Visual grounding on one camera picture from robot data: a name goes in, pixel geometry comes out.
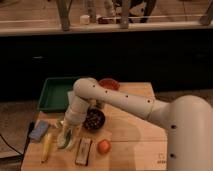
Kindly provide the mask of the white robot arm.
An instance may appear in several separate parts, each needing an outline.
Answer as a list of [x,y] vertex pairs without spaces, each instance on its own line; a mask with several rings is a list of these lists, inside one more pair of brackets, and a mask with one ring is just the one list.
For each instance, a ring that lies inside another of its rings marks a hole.
[[93,100],[110,104],[167,131],[167,171],[213,171],[213,107],[185,95],[167,103],[104,88],[94,78],[75,81],[58,136],[58,146],[73,142],[71,131],[86,119]]

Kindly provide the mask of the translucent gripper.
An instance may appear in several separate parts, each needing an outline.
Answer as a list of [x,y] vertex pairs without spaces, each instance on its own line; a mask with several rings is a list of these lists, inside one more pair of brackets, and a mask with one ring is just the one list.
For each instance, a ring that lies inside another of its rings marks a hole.
[[77,142],[80,131],[81,125],[70,125],[68,123],[64,123],[62,131],[57,137],[57,147],[59,149],[72,149]]

